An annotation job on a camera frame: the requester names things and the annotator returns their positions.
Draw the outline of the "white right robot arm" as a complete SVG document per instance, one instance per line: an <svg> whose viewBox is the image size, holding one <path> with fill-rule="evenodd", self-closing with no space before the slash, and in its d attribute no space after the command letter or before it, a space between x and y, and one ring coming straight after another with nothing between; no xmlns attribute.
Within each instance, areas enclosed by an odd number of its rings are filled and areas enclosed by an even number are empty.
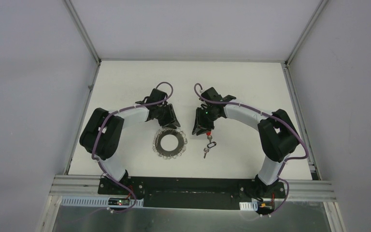
<svg viewBox="0 0 371 232"><path fill-rule="evenodd" d="M212 132L214 122L221 117L239 121L259 133L265 159L252 186L246 187L245 192L261 198L269 197L274 192L289 155L302 143L287 112L282 109L262 111L240 102L232 95L223 97L214 87L196 94L202 104L196 109L193 135Z"/></svg>

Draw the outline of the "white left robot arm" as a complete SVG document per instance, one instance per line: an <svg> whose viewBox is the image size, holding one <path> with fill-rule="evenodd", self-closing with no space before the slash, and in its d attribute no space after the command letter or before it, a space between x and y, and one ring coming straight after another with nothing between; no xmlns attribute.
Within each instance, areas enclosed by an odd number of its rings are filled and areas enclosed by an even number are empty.
<svg viewBox="0 0 371 232"><path fill-rule="evenodd" d="M79 144L91 154L103 173L112 179L109 188L115 195L123 195L128 189L128 182L123 179L127 170L115 154L122 130L154 119L162 128L180 127L173 105L168 103L171 95L154 88L149 96L135 102L133 106L114 112L96 108L89 118L80 135Z"/></svg>

